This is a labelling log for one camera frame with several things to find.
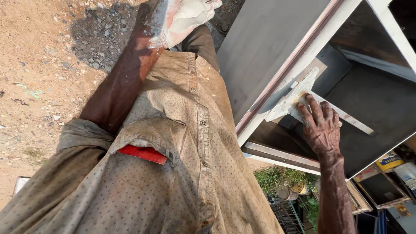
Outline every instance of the metal rack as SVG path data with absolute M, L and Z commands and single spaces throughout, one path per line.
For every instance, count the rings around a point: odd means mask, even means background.
M 292 201 L 275 201 L 270 205 L 285 234 L 305 234 Z

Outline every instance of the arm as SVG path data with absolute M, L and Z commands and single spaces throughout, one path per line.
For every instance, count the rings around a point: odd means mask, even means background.
M 339 115 L 327 102 L 321 109 L 312 95 L 306 99 L 312 114 L 301 103 L 304 138 L 321 164 L 318 233 L 355 234 L 351 204 L 344 177 L 344 157 L 339 150 Z
M 147 48 L 151 36 L 142 22 L 147 20 L 150 6 L 141 4 L 136 25 L 119 60 L 100 84 L 81 112 L 80 119 L 89 120 L 116 135 L 129 113 L 149 70 L 156 63 L 163 47 Z

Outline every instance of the pants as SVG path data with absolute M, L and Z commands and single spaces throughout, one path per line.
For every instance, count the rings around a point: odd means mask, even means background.
M 220 72 L 217 55 L 215 54 L 214 41 L 206 25 L 198 26 L 182 41 L 182 51 L 193 52 L 197 57 L 201 56 L 217 72 Z

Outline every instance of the shirt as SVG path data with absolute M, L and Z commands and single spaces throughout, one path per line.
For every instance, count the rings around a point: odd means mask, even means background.
M 164 165 L 122 154 L 152 147 Z M 116 138 L 74 118 L 0 212 L 1 233 L 283 234 L 237 144 L 222 77 L 164 51 Z

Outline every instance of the red packet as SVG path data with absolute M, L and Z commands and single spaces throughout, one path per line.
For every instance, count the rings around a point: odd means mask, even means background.
M 157 152 L 152 147 L 137 147 L 133 145 L 126 145 L 123 148 L 117 150 L 117 152 L 122 154 L 127 154 L 135 156 L 141 159 L 145 159 L 151 162 L 165 164 L 167 157 L 159 152 Z

